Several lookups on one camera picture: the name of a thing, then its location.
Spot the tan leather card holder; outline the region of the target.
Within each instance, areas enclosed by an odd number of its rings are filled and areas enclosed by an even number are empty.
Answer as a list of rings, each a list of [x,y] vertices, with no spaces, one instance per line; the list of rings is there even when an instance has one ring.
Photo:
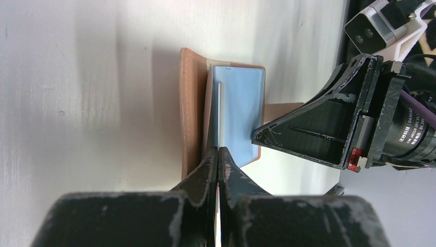
[[[262,66],[207,59],[182,48],[179,69],[179,102],[182,136],[181,175],[186,177],[209,148],[218,146],[218,83],[225,84],[225,142],[237,166],[261,157],[261,147],[251,142],[254,130],[286,114],[300,103],[265,103]]]

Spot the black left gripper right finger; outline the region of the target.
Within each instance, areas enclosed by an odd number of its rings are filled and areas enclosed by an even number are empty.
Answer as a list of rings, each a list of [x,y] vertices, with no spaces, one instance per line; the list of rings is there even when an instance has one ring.
[[[222,246],[389,246],[378,215],[356,196],[273,196],[217,155]]]

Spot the yellow credit card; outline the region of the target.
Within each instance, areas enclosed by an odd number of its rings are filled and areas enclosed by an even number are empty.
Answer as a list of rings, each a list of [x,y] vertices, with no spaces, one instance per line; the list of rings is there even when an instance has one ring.
[[[225,142],[225,84],[218,83],[218,146],[222,147]]]

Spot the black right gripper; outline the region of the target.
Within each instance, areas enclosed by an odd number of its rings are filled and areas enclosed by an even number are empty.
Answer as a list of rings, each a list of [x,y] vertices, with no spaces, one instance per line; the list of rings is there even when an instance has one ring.
[[[376,109],[368,116],[378,56],[361,54],[337,66],[304,105],[257,128],[252,143],[335,169],[345,169],[348,162],[354,172],[384,165],[434,168],[435,57],[412,56],[399,73],[389,72],[392,66],[383,68],[376,93],[382,99],[372,102]]]

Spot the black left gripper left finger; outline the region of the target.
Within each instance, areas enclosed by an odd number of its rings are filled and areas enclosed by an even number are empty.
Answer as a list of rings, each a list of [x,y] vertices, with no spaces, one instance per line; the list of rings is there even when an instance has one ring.
[[[33,246],[215,246],[218,149],[169,191],[61,196]]]

